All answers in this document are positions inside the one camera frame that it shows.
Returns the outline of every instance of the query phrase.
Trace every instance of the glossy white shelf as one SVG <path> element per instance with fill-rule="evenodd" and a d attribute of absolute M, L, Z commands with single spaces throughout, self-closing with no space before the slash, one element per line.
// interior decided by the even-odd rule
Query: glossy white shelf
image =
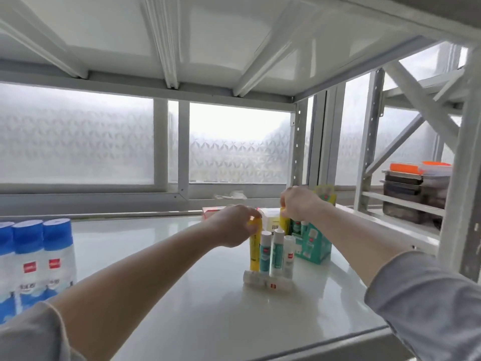
<path fill-rule="evenodd" d="M 74 222 L 78 278 L 199 221 Z M 159 301 L 113 359 L 244 361 L 385 326 L 364 304 L 366 288 L 335 248 L 321 265 L 296 258 L 296 289 L 287 294 L 244 286 L 248 266 L 248 242 L 208 253 Z"/>

